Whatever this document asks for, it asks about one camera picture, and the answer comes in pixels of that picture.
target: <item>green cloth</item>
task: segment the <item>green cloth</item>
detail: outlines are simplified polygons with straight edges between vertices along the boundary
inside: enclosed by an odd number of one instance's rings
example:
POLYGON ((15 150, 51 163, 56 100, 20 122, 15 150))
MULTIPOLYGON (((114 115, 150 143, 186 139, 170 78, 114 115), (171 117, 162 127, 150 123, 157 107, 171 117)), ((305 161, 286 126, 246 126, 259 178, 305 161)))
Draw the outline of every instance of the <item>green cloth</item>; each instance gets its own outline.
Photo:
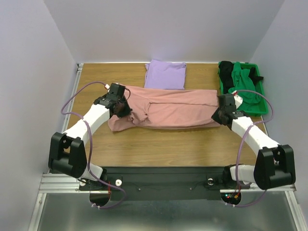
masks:
MULTIPOLYGON (((235 90, 253 90, 256 91, 254 83, 249 78, 249 69, 241 69, 241 64, 236 62, 231 73, 234 87, 228 90, 228 93, 232 93, 235 90)), ((251 92, 239 92, 239 96, 243 98, 243 103, 239 106, 238 110, 250 110, 252 106, 258 104, 261 101, 261 96, 251 92)))

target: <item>black cloth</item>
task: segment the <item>black cloth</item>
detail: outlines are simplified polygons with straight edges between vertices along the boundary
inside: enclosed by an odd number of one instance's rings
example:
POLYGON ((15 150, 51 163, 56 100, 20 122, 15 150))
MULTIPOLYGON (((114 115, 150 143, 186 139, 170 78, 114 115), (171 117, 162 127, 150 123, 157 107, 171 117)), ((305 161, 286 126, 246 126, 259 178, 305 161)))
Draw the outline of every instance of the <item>black cloth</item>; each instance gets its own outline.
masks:
POLYGON ((256 85, 260 80, 264 79, 262 76, 255 76, 256 68, 252 67, 249 72, 249 78, 252 80, 254 85, 256 85))
POLYGON ((219 68, 219 78, 222 82, 223 93, 227 94, 230 88, 234 87, 231 73, 233 71, 234 64, 229 61, 221 61, 219 68))
MULTIPOLYGON (((219 78, 222 82, 223 93, 228 94, 228 90, 234 87, 233 79, 232 79, 232 71, 234 64, 230 61, 221 61, 219 68, 219 78)), ((256 85, 260 80, 263 80, 262 76, 256 76, 256 68, 252 67, 249 72, 249 78, 252 80, 254 85, 256 85)))

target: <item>metal floor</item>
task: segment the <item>metal floor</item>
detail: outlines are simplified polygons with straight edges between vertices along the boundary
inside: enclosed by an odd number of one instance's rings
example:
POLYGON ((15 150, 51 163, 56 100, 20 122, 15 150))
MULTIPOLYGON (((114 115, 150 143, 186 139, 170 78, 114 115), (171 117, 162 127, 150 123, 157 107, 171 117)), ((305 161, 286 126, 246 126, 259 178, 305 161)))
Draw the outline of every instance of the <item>metal floor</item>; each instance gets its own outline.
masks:
MULTIPOLYGON (((261 192, 243 193, 243 204, 261 192)), ((48 194, 40 231, 295 231, 284 192, 267 192, 247 208, 233 208, 222 201, 140 201, 98 210, 88 194, 48 194)))

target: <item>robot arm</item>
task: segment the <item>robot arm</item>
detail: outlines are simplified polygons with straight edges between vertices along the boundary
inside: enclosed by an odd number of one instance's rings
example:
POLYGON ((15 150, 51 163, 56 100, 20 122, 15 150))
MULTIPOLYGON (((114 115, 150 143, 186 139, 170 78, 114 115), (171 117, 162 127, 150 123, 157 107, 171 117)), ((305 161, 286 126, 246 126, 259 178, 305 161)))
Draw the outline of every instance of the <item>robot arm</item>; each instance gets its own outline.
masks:
MULTIPOLYGON (((253 124, 244 112, 237 111, 237 99, 232 94, 218 97, 219 108, 212 118, 243 137, 253 124)), ((261 189, 270 189, 295 183, 295 164, 293 149, 289 145, 280 145, 268 137, 256 125, 253 125, 245 142, 257 156, 255 166, 239 165, 239 181, 256 183, 261 189)), ((236 166, 228 166, 230 177, 236 180, 236 166)))
MULTIPOLYGON (((85 178, 96 181, 87 168, 85 145, 89 140, 87 121, 93 134, 113 115, 124 117, 130 114, 131 108, 124 96, 125 86, 111 84, 108 93, 96 99, 90 110, 64 133, 56 132, 51 138, 48 166, 50 169, 67 174, 74 178, 85 178)), ((90 164, 90 169, 98 178, 103 169, 90 164)))

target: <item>screw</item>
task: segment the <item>screw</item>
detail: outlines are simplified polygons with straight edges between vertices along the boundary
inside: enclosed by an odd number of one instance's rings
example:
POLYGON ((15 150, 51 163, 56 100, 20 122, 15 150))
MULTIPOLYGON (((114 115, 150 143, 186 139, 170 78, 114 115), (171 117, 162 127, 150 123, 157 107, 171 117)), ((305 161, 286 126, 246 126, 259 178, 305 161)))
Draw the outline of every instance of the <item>screw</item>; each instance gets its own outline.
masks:
POLYGON ((207 179, 207 184, 210 186, 214 185, 214 180, 212 178, 207 179))
POLYGON ((115 184, 117 187, 120 187, 122 185, 122 181, 120 179, 115 181, 115 184))

